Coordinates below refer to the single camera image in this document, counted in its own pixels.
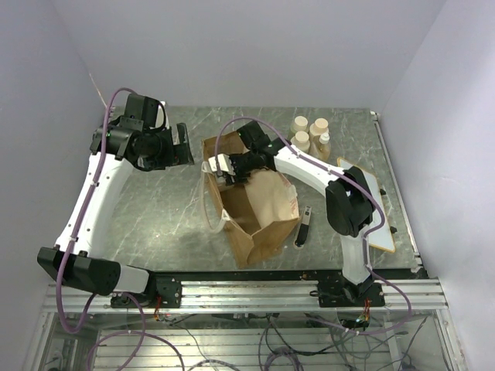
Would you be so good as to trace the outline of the cream bottle beige cap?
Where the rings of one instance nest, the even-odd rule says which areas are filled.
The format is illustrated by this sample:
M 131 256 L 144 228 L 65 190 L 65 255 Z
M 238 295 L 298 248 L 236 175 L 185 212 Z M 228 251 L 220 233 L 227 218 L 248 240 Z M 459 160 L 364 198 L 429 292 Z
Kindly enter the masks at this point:
M 319 139 L 319 137 L 324 134 L 328 133 L 328 121 L 325 118 L 317 118 L 310 126 L 309 126 L 309 143 L 310 143 L 310 149 L 314 149 L 316 141 Z

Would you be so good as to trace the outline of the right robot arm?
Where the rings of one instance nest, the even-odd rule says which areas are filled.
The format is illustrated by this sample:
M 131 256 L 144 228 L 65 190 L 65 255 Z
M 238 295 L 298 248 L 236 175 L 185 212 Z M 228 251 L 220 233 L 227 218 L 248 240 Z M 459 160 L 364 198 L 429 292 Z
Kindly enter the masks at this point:
M 264 132 L 269 123 L 245 116 L 236 133 L 247 149 L 242 154 L 220 151 L 219 133 L 208 165 L 228 185 L 246 182 L 259 169 L 272 170 L 298 179 L 323 195 L 329 225 L 341 237 L 343 285 L 341 297 L 348 305 L 359 305 L 368 296 L 376 274 L 370 262 L 369 235 L 381 229 L 386 217 L 373 197 L 362 170 L 326 164 L 292 145 L 281 134 L 275 139 Z

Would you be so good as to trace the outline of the pale green bottle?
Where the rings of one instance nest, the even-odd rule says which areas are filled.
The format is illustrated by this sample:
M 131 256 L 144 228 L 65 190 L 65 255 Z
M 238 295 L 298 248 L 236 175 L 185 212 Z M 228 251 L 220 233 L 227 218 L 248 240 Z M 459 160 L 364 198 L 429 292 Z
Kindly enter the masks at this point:
M 298 132 L 308 132 L 309 122 L 304 116 L 296 116 L 290 125 L 290 137 L 292 138 Z

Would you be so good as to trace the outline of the brown canvas tote bag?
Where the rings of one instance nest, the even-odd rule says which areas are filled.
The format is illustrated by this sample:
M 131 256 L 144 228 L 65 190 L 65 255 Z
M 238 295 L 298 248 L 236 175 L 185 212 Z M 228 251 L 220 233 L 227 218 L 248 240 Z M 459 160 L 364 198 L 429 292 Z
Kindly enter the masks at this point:
M 202 192 L 208 192 L 220 219 L 203 220 L 212 233 L 224 231 L 237 267 L 252 267 L 282 252 L 285 240 L 299 222 L 299 204 L 293 184 L 279 172 L 253 171 L 240 185 L 227 185 L 207 164 L 216 138 L 202 140 Z

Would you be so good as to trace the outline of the white jug black cap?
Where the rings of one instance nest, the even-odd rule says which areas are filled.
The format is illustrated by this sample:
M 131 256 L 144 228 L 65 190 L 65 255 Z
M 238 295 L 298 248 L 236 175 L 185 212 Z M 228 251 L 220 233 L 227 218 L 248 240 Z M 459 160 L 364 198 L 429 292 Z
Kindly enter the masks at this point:
M 225 185 L 233 184 L 234 168 L 230 161 L 230 156 L 219 154 L 208 159 L 211 172 L 216 176 L 219 183 Z

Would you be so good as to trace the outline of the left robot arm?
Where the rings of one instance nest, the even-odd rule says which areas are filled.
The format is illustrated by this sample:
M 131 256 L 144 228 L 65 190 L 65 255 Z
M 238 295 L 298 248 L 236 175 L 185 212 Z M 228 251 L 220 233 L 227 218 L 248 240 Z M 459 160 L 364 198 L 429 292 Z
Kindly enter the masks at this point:
M 93 133 L 86 178 L 63 232 L 38 252 L 38 264 L 56 282 L 58 303 L 64 287 L 100 296 L 128 292 L 141 307 L 165 297 L 155 273 L 105 259 L 105 238 L 133 170 L 193 163 L 186 125 L 171 129 L 162 102 L 129 91 L 123 114 L 106 117 Z

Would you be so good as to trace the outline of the amber bottle white cap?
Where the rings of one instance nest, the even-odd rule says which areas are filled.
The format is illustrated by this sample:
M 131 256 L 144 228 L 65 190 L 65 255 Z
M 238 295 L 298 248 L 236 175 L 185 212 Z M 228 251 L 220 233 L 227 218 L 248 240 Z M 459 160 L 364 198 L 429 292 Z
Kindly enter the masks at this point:
M 316 142 L 316 150 L 318 153 L 318 158 L 321 161 L 326 162 L 329 159 L 331 152 L 331 144 L 330 144 L 330 137 L 328 132 L 322 133 L 318 137 Z

